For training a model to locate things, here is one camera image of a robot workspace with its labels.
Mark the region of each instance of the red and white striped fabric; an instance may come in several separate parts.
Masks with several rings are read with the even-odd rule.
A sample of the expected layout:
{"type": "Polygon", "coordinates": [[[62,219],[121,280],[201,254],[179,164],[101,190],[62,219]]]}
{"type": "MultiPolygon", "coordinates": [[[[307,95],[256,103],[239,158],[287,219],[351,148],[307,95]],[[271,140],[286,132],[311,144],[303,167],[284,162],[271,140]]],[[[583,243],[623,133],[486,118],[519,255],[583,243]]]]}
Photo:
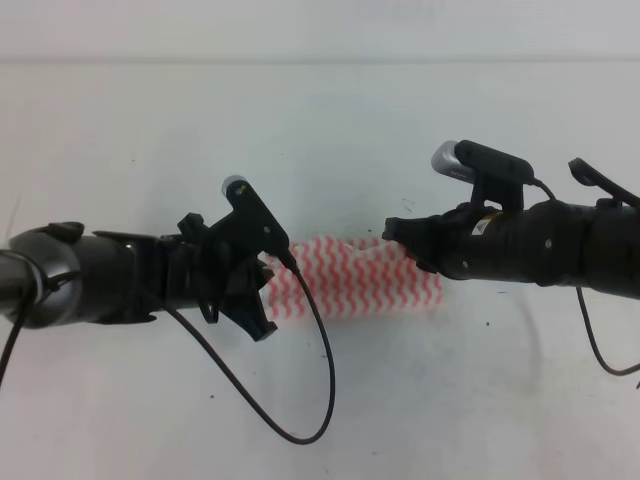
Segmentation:
{"type": "MultiPolygon", "coordinates": [[[[291,247],[323,318],[424,309],[442,302],[439,275],[423,272],[395,242],[314,237],[291,247]]],[[[293,274],[267,258],[275,276],[262,289],[270,320],[311,314],[293,274]]]]}

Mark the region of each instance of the black cable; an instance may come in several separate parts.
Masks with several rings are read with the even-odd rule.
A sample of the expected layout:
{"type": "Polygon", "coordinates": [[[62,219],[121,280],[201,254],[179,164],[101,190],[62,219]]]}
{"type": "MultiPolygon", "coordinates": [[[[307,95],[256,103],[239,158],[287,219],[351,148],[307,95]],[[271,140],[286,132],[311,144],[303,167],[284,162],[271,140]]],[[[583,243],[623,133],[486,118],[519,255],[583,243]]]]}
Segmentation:
{"type": "Polygon", "coordinates": [[[7,366],[9,365],[9,359],[11,358],[11,352],[13,352],[13,347],[16,344],[16,340],[18,339],[18,334],[22,327],[24,326],[31,309],[35,303],[36,298],[36,288],[32,287],[29,289],[27,294],[25,295],[24,300],[21,302],[21,305],[18,309],[18,315],[16,317],[16,321],[11,328],[11,332],[9,333],[9,337],[7,338],[6,343],[4,344],[4,349],[2,350],[2,357],[0,357],[0,388],[2,387],[2,381],[4,380],[4,374],[7,371],[7,366]]]}
{"type": "MultiPolygon", "coordinates": [[[[38,272],[40,276],[40,281],[42,282],[42,289],[45,292],[47,292],[46,295],[51,295],[51,293],[57,292],[60,289],[60,287],[66,285],[71,280],[74,280],[75,278],[81,275],[81,272],[71,271],[71,272],[61,273],[59,275],[54,275],[53,277],[49,277],[47,276],[47,272],[45,272],[44,269],[40,265],[38,265],[37,262],[34,262],[31,258],[29,258],[28,256],[22,253],[14,252],[13,250],[0,249],[0,254],[6,255],[8,257],[17,258],[27,263],[30,267],[35,268],[35,270],[38,272]]],[[[44,301],[45,299],[46,297],[41,298],[40,302],[44,301]]]]}
{"type": "Polygon", "coordinates": [[[541,188],[542,190],[544,190],[544,193],[547,194],[547,196],[549,197],[550,200],[555,200],[556,196],[553,194],[553,192],[551,191],[551,189],[549,187],[547,187],[542,181],[538,180],[537,178],[533,180],[533,185],[541,188]]]}
{"type": "Polygon", "coordinates": [[[593,334],[593,328],[591,327],[591,319],[589,318],[589,312],[587,311],[587,305],[584,302],[584,296],[582,295],[582,289],[580,287],[576,288],[576,292],[578,293],[578,303],[580,304],[580,310],[582,311],[582,318],[584,318],[584,325],[587,328],[587,335],[589,336],[589,343],[591,344],[591,349],[593,350],[593,354],[598,360],[600,366],[611,375],[615,375],[616,377],[624,377],[626,375],[630,375],[637,371],[640,371],[640,363],[637,365],[633,365],[632,367],[625,368],[623,370],[616,370],[611,368],[602,355],[600,354],[600,349],[598,348],[598,344],[596,343],[596,337],[593,334]]]}
{"type": "MultiPolygon", "coordinates": [[[[556,196],[553,192],[540,180],[536,179],[533,183],[536,187],[541,188],[545,191],[548,197],[551,200],[555,200],[556,196]]],[[[591,345],[591,350],[593,351],[593,355],[596,357],[596,360],[603,368],[603,370],[611,375],[615,375],[616,377],[624,377],[626,375],[630,375],[632,373],[640,371],[640,363],[633,365],[629,368],[625,368],[622,370],[616,370],[615,368],[611,368],[609,364],[605,361],[600,353],[600,349],[598,348],[598,343],[596,342],[596,336],[593,333],[593,327],[591,326],[591,318],[589,318],[589,311],[587,310],[587,304],[584,301],[584,295],[582,294],[582,288],[576,287],[576,293],[578,294],[578,304],[580,305],[580,311],[582,312],[582,318],[584,319],[584,326],[587,330],[587,336],[589,337],[589,344],[591,345]]],[[[636,386],[636,389],[640,389],[640,383],[636,386]]]]}
{"type": "Polygon", "coordinates": [[[311,295],[311,291],[307,286],[307,283],[304,281],[302,274],[299,269],[293,270],[293,273],[300,283],[302,290],[304,291],[305,296],[311,306],[311,310],[313,312],[313,316],[316,319],[316,323],[318,325],[318,329],[320,330],[320,335],[322,336],[322,343],[324,344],[324,349],[327,354],[327,361],[329,362],[329,406],[327,407],[327,413],[324,417],[324,421],[320,426],[320,429],[308,438],[298,438],[294,437],[290,433],[284,431],[280,425],[278,425],[267,412],[260,406],[260,404],[251,396],[251,394],[247,391],[247,389],[242,385],[240,380],[233,374],[231,369],[227,366],[226,363],[222,360],[220,355],[215,351],[215,349],[211,346],[209,342],[202,336],[202,334],[176,309],[166,305],[161,299],[157,298],[155,295],[150,294],[149,292],[142,291],[141,293],[146,296],[152,303],[155,303],[158,308],[165,310],[169,315],[175,318],[180,325],[182,325],[187,332],[191,334],[191,336],[200,344],[200,346],[207,352],[209,357],[220,367],[222,373],[229,379],[232,385],[238,390],[240,395],[251,405],[251,408],[255,410],[255,412],[264,420],[264,422],[271,427],[273,431],[275,431],[278,435],[280,435],[285,440],[294,443],[296,445],[309,445],[317,441],[324,432],[327,430],[329,426],[329,422],[331,421],[331,416],[333,415],[333,407],[336,400],[336,372],[335,365],[333,363],[333,353],[331,352],[331,345],[329,345],[329,339],[327,337],[327,332],[325,331],[324,324],[322,323],[322,319],[320,318],[320,313],[318,312],[318,307],[316,306],[315,301],[313,300],[313,296],[311,295]]]}

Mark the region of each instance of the curved wire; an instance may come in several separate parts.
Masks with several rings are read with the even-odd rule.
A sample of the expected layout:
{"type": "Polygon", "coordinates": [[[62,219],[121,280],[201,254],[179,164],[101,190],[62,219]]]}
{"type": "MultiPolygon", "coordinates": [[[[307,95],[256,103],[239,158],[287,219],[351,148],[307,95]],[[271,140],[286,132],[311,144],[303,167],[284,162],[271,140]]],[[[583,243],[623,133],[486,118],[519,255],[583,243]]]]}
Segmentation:
{"type": "Polygon", "coordinates": [[[600,366],[611,375],[615,375],[616,377],[625,377],[637,371],[640,371],[640,363],[633,365],[629,368],[624,368],[622,370],[616,370],[609,366],[609,364],[605,361],[600,353],[600,349],[598,348],[598,343],[596,342],[596,337],[593,334],[593,328],[591,327],[591,319],[589,318],[589,312],[587,311],[587,305],[584,301],[584,295],[582,295],[582,288],[577,287],[576,292],[578,293],[578,303],[580,304],[580,310],[582,311],[582,318],[584,318],[584,326],[587,329],[587,335],[589,336],[589,343],[591,344],[591,350],[593,350],[593,354],[598,360],[600,366]]]}
{"type": "MultiPolygon", "coordinates": [[[[556,196],[553,192],[540,180],[535,179],[533,185],[541,188],[547,194],[547,196],[551,200],[555,200],[556,196]]],[[[587,336],[589,337],[589,344],[591,345],[591,350],[593,351],[593,355],[596,357],[596,360],[603,368],[603,370],[611,375],[615,375],[616,377],[625,377],[627,375],[631,375],[632,373],[636,373],[640,371],[640,363],[633,365],[628,368],[624,368],[622,370],[616,370],[609,366],[606,360],[603,358],[600,353],[600,349],[598,348],[598,342],[596,342],[596,336],[593,333],[593,327],[591,326],[591,318],[589,317],[589,311],[587,310],[587,304],[584,301],[584,295],[582,294],[582,288],[576,287],[576,293],[578,294],[578,304],[580,305],[580,311],[582,312],[582,318],[584,319],[584,326],[587,329],[587,336]]],[[[640,382],[636,386],[636,389],[640,389],[640,382]]]]}
{"type": "Polygon", "coordinates": [[[22,330],[31,309],[35,304],[36,295],[37,289],[35,287],[30,288],[25,295],[25,298],[19,307],[16,321],[13,323],[9,337],[7,337],[7,341],[2,349],[2,356],[0,357],[0,387],[2,387],[2,381],[4,380],[4,374],[6,373],[7,366],[9,365],[9,359],[11,358],[13,347],[16,344],[16,340],[18,340],[20,330],[22,330]]]}
{"type": "Polygon", "coordinates": [[[302,290],[304,291],[307,300],[309,301],[309,305],[311,306],[311,310],[313,312],[313,316],[316,319],[316,323],[318,325],[318,329],[320,330],[320,335],[322,336],[322,343],[324,344],[324,349],[327,354],[327,361],[329,363],[329,405],[327,407],[327,413],[324,417],[324,421],[322,425],[318,429],[316,433],[308,438],[298,438],[294,437],[290,433],[286,432],[280,425],[278,425],[273,418],[269,416],[269,414],[260,406],[260,404],[253,398],[253,396],[248,392],[248,390],[242,385],[240,380],[233,374],[231,369],[224,363],[224,360],[218,355],[215,349],[211,346],[211,344],[202,336],[202,334],[176,309],[166,305],[161,299],[157,298],[154,295],[151,295],[149,292],[141,291],[141,293],[146,296],[152,303],[155,303],[158,308],[162,308],[169,315],[175,318],[180,325],[184,327],[189,334],[200,344],[200,346],[207,352],[209,357],[218,365],[222,373],[229,379],[231,384],[238,390],[240,395],[247,401],[251,408],[255,410],[255,412],[264,420],[264,422],[271,427],[273,431],[275,431],[278,435],[280,435],[285,440],[294,443],[296,445],[309,445],[317,441],[329,427],[329,423],[331,422],[331,416],[333,415],[333,408],[336,400],[336,372],[335,365],[333,363],[333,353],[331,351],[331,345],[329,344],[329,339],[327,337],[327,332],[324,328],[324,324],[322,323],[322,319],[320,318],[320,313],[318,312],[318,307],[316,306],[315,301],[313,300],[313,296],[311,295],[311,291],[307,286],[307,283],[304,281],[302,274],[299,270],[293,272],[296,276],[296,279],[300,283],[302,290]]]}

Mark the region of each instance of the white wall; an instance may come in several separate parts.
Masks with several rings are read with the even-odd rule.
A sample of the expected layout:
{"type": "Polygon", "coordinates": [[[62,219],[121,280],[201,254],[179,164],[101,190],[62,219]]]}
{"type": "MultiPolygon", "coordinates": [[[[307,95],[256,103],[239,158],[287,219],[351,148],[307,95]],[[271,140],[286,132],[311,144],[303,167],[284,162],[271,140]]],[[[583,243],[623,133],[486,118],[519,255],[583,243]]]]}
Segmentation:
{"type": "MultiPolygon", "coordinates": [[[[372,60],[635,55],[626,26],[636,7],[509,2],[488,4],[490,15],[489,7],[405,1],[396,9],[379,0],[371,10],[345,7],[349,17],[326,2],[316,13],[311,2],[268,10],[255,2],[253,14],[237,2],[158,4],[2,4],[0,227],[15,210],[14,234],[67,219],[172,232],[187,212],[213,222],[229,211],[220,185],[240,173],[294,239],[379,234],[387,216],[407,213],[403,198],[426,216],[469,196],[467,185],[428,164],[442,141],[462,138],[527,158],[567,201],[598,198],[570,177],[566,162],[575,156],[640,191],[635,62],[372,60]],[[414,10],[433,22],[406,13],[414,10]],[[225,16],[242,21],[230,26],[225,16]],[[503,33],[457,32],[451,19],[471,16],[484,25],[521,21],[503,33]],[[335,24],[347,33],[329,33],[335,24]],[[442,50],[427,42],[442,38],[439,29],[455,33],[442,50]],[[297,41],[309,32],[321,33],[297,41]],[[216,64],[222,57],[253,60],[216,64]],[[370,64],[300,61],[317,57],[370,64]],[[266,61],[274,58],[296,62],[266,61]]],[[[526,195],[529,204],[543,199],[526,195]]],[[[143,326],[24,332],[0,392],[0,472],[65,480],[637,477],[637,379],[599,370],[572,291],[445,287],[437,311],[330,323],[335,419],[307,448],[262,425],[166,316],[143,326]]],[[[620,366],[637,360],[640,304],[592,292],[588,301],[603,352],[620,366]]],[[[196,312],[189,317],[202,326],[196,312]]],[[[202,330],[290,431],[317,427],[327,375],[310,325],[284,322],[260,344],[227,322],[202,330]]],[[[0,338],[8,331],[0,322],[0,338]]]]}
{"type": "Polygon", "coordinates": [[[3,0],[0,56],[637,57],[639,14],[633,0],[3,0]]]}

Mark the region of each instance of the white background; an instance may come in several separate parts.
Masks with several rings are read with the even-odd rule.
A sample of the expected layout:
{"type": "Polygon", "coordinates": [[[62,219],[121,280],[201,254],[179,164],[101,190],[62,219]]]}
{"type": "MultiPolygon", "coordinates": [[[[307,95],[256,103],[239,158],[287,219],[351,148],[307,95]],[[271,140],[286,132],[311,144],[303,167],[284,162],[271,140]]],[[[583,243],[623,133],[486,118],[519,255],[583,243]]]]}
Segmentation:
{"type": "MultiPolygon", "coordinates": [[[[567,201],[599,196],[572,180],[576,156],[637,192],[636,13],[4,1],[0,219],[12,234],[68,219],[171,233],[190,211],[226,214],[220,186],[240,173],[295,240],[380,234],[388,216],[468,198],[429,166],[463,138],[528,159],[567,201]]],[[[329,322],[336,411],[311,447],[271,433],[166,316],[23,332],[0,392],[2,476],[637,478],[638,379],[599,369],[574,292],[444,285],[438,310],[329,322]]],[[[587,300],[605,355],[637,360],[640,305],[587,300]]],[[[317,428],[328,375],[311,325],[283,322],[254,344],[188,314],[289,431],[317,428]]]]}

